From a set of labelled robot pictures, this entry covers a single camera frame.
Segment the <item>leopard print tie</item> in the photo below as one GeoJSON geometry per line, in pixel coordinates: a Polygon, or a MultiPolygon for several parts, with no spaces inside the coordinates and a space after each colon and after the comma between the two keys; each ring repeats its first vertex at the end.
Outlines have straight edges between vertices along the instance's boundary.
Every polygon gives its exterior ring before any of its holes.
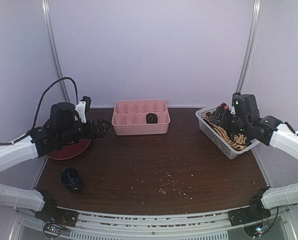
{"type": "Polygon", "coordinates": [[[232,134],[228,135],[226,130],[220,126],[217,126],[212,123],[213,120],[213,113],[207,112],[204,115],[204,121],[213,129],[215,132],[227,143],[229,144],[234,150],[242,151],[246,148],[246,137],[243,134],[232,134]]]}

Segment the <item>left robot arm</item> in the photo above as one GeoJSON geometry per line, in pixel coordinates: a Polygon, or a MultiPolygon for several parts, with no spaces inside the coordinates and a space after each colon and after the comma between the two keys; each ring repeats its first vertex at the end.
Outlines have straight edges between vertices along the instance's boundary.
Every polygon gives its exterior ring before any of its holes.
{"type": "MultiPolygon", "coordinates": [[[[85,100],[52,105],[43,126],[33,127],[11,142],[0,143],[0,172],[77,144],[81,139],[104,138],[111,123],[102,118],[87,120],[88,111],[85,100]]],[[[36,218],[47,223],[59,224],[63,218],[58,204],[46,190],[26,190],[0,183],[0,206],[31,210],[36,218]]]]}

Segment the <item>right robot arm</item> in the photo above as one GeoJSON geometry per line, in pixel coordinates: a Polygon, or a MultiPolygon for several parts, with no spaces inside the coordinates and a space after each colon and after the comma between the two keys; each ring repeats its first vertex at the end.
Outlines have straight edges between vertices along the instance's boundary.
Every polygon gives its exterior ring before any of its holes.
{"type": "MultiPolygon", "coordinates": [[[[245,142],[258,140],[266,146],[279,149],[298,160],[298,132],[288,122],[271,115],[261,117],[253,94],[235,92],[232,106],[220,104],[212,114],[211,125],[220,127],[234,144],[239,137],[245,142]]],[[[277,188],[262,188],[245,209],[229,212],[231,224],[253,222],[269,217],[271,209],[298,204],[298,183],[277,188]]]]}

